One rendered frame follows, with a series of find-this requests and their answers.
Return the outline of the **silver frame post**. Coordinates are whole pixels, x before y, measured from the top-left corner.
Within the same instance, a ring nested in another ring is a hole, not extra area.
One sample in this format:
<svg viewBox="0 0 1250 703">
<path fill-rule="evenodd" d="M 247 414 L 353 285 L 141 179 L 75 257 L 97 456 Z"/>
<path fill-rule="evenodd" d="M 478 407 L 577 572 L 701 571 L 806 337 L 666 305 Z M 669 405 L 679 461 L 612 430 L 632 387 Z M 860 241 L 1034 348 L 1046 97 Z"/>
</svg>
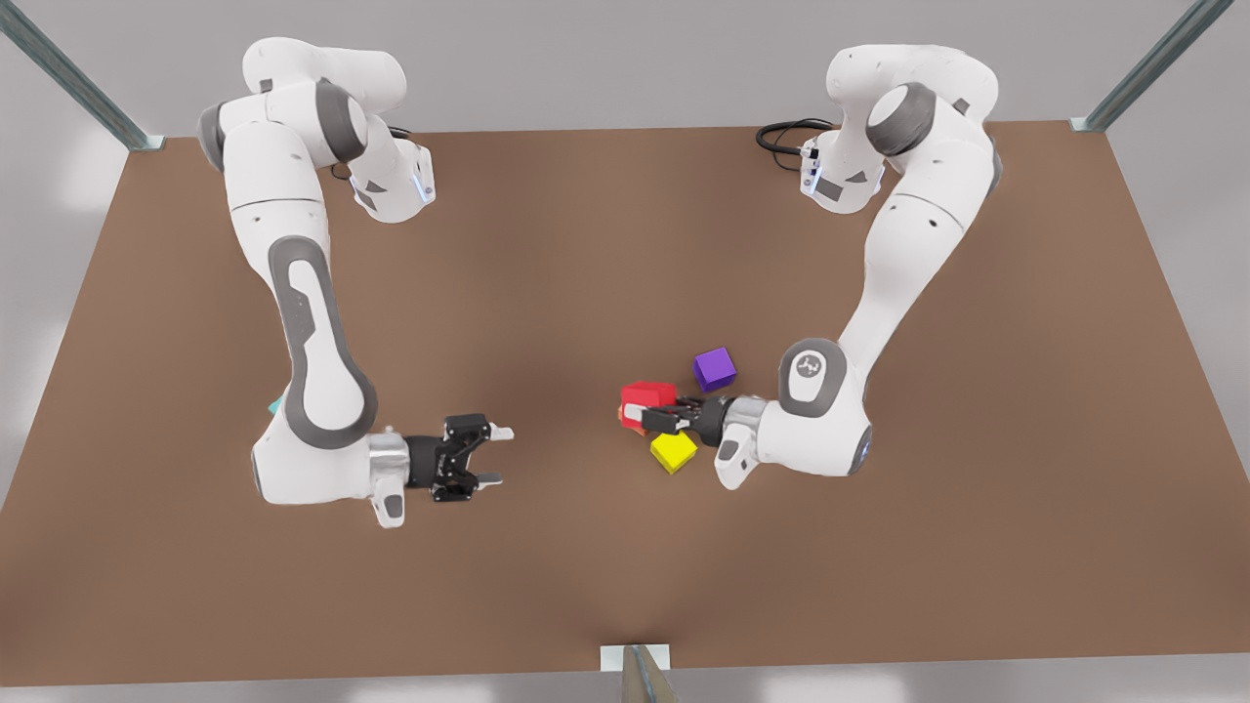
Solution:
<svg viewBox="0 0 1250 703">
<path fill-rule="evenodd" d="M 600 670 L 620 673 L 620 703 L 680 703 L 668 643 L 600 645 Z"/>
<path fill-rule="evenodd" d="M 144 133 L 12 0 L 0 0 L 0 33 L 128 150 L 152 153 L 165 146 L 162 135 Z"/>
<path fill-rule="evenodd" d="M 1236 0 L 1192 0 L 1181 18 L 1135 63 L 1125 76 L 1081 118 L 1068 120 L 1071 133 L 1108 133 L 1184 53 L 1222 18 Z"/>
</svg>

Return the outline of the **yellow wooden cube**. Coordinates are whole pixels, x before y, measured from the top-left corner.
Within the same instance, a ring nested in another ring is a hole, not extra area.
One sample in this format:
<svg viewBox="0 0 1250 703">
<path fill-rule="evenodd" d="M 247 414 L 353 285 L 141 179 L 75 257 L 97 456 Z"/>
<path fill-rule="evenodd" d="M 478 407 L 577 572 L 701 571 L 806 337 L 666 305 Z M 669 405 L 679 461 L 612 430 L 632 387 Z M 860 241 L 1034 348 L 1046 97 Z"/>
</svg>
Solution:
<svg viewBox="0 0 1250 703">
<path fill-rule="evenodd" d="M 650 442 L 652 458 L 669 473 L 674 475 L 688 460 L 696 454 L 699 447 L 691 437 L 682 432 L 678 434 L 658 434 Z"/>
</svg>

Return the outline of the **red wooden cube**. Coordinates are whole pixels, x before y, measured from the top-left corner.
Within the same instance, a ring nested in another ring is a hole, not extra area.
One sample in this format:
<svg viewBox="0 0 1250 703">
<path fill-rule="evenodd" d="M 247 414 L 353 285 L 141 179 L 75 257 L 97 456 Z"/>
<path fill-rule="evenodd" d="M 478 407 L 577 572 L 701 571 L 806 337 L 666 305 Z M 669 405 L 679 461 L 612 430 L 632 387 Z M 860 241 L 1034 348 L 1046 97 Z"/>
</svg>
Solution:
<svg viewBox="0 0 1250 703">
<path fill-rule="evenodd" d="M 622 387 L 620 392 L 619 419 L 621 427 L 628 429 L 641 429 L 642 420 L 626 415 L 628 405 L 638 407 L 671 407 L 676 404 L 676 387 L 671 383 L 638 382 Z"/>
</svg>

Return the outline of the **purple wooden cube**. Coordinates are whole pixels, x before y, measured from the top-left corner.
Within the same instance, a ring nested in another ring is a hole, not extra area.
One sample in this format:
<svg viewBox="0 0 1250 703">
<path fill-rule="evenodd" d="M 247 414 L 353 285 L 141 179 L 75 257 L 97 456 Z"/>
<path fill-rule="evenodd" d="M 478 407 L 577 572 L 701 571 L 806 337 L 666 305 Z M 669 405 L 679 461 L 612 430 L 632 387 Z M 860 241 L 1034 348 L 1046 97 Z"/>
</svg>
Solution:
<svg viewBox="0 0 1250 703">
<path fill-rule="evenodd" d="M 710 394 L 724 387 L 731 387 L 738 377 L 738 369 L 728 348 L 719 346 L 692 358 L 692 375 L 700 392 Z"/>
</svg>

